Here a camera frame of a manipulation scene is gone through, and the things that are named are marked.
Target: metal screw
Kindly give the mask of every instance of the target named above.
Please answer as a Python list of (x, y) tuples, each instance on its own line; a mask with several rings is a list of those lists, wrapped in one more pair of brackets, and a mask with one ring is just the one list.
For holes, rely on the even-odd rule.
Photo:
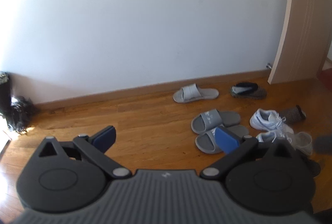
[(203, 174), (206, 176), (216, 176), (217, 174), (219, 174), (219, 170), (216, 168), (205, 168), (203, 170)]
[(113, 174), (118, 177), (125, 177), (130, 173), (130, 171), (127, 168), (115, 168), (113, 170)]

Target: sunlight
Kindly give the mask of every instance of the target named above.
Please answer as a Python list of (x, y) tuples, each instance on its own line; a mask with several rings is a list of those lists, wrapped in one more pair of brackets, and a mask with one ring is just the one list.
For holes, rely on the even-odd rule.
[(0, 116), (0, 131), (6, 131), (7, 129), (8, 129), (8, 127), (7, 127), (6, 119), (4, 119)]
[(0, 201), (6, 199), (6, 194), (8, 192), (8, 182), (6, 178), (0, 174)]
[(5, 133), (12, 141), (16, 141), (20, 137), (20, 134), (18, 134), (16, 131), (6, 131)]
[(28, 127), (27, 132), (34, 130), (34, 127)]

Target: white wall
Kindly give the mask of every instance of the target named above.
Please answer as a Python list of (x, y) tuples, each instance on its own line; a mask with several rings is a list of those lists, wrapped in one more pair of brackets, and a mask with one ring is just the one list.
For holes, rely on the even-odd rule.
[(35, 103), (262, 70), (285, 9), (286, 0), (0, 0), (0, 70)]

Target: baseboard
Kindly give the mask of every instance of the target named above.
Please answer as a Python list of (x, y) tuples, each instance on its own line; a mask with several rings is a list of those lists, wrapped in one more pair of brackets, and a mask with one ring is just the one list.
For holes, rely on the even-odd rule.
[(142, 86), (142, 87), (75, 97), (75, 98), (66, 99), (66, 100), (57, 100), (57, 101), (52, 101), (52, 102), (40, 103), (40, 104), (37, 104), (36, 106), (41, 110), (57, 109), (57, 108), (63, 108), (63, 107), (91, 103), (91, 102), (114, 100), (114, 99), (120, 99), (120, 98), (124, 98), (124, 97), (145, 95), (145, 94), (157, 93), (157, 92), (162, 92), (162, 91), (171, 91), (171, 90), (176, 90), (182, 86), (190, 85), (193, 83), (196, 83), (197, 85), (202, 86), (202, 85), (213, 84), (213, 83), (237, 82), (237, 81), (241, 81), (241, 80), (268, 77), (269, 74), (270, 74), (270, 70), (261, 70), (261, 71), (253, 71), (253, 72), (241, 72), (241, 73), (235, 73), (235, 74), (218, 75), (218, 76), (211, 76), (211, 77), (198, 78), (198, 79), (181, 80), (181, 81), (175, 81), (175, 82), (169, 82), (169, 83), (147, 85), (147, 86)]

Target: slide sandal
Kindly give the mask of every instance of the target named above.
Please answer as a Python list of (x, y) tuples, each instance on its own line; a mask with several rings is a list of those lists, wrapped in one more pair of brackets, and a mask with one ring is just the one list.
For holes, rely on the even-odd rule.
[(237, 112), (219, 112), (217, 109), (203, 112), (191, 121), (191, 129), (197, 134), (213, 129), (219, 125), (230, 127), (238, 125), (241, 117)]
[[(216, 129), (217, 128), (206, 131), (205, 133), (196, 137), (195, 144), (199, 150), (201, 150), (202, 152), (204, 152), (206, 154), (218, 154), (223, 151), (228, 153), (228, 151), (226, 149), (222, 150), (217, 145), (217, 143), (215, 141)], [(237, 136), (239, 136), (240, 138), (249, 134), (249, 130), (245, 126), (242, 126), (242, 125), (232, 126), (227, 129), (229, 131), (231, 131), (232, 133), (236, 134)]]
[(230, 88), (233, 97), (247, 97), (250, 99), (261, 100), (266, 98), (267, 92), (256, 83), (242, 82)]
[(286, 124), (294, 124), (307, 118), (307, 114), (298, 105), (281, 111), (279, 115), (281, 118), (286, 118)]
[(199, 88), (196, 84), (181, 87), (179, 91), (175, 92), (173, 99), (177, 103), (188, 103), (195, 100), (213, 100), (219, 96), (217, 89)]

